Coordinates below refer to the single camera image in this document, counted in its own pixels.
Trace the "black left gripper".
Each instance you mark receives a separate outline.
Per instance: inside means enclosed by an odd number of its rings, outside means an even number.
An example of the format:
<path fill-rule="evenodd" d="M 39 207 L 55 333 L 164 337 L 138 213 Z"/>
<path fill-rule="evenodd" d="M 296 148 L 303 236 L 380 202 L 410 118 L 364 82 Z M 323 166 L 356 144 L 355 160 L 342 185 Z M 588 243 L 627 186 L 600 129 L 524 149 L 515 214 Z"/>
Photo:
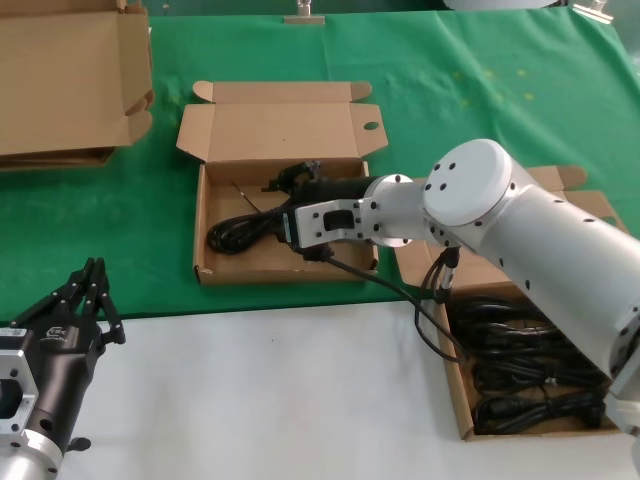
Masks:
<path fill-rule="evenodd" d="M 75 314 L 84 299 L 83 319 L 50 319 Z M 97 323 L 100 313 L 109 325 L 106 332 Z M 126 342 L 121 317 L 110 296 L 104 259 L 88 258 L 64 284 L 15 317 L 9 326 L 27 330 L 29 366 L 38 390 L 26 428 L 65 453 L 105 346 Z"/>

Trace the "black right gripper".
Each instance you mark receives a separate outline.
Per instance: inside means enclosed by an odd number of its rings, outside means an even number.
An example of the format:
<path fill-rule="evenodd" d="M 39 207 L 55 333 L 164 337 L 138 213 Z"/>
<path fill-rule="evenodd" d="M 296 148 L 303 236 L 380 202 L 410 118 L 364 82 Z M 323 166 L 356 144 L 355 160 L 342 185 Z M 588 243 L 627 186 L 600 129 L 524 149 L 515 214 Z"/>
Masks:
<path fill-rule="evenodd" d="M 375 177 L 328 178 L 320 175 L 320 162 L 306 161 L 282 169 L 268 181 L 262 192 L 298 195 L 299 205 L 333 200 L 361 199 L 376 180 Z M 271 232 L 275 236 L 296 234 L 295 202 L 286 200 L 274 210 Z"/>

